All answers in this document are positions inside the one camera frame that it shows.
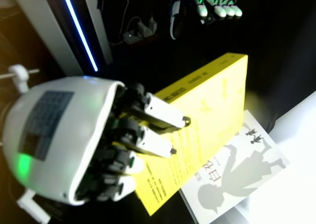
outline green indicator light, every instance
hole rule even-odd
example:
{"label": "green indicator light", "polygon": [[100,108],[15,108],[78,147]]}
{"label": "green indicator light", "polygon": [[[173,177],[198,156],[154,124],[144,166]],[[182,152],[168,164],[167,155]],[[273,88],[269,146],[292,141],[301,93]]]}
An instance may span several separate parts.
{"label": "green indicator light", "polygon": [[32,158],[29,155],[22,154],[18,159],[18,176],[25,180],[30,172]]}

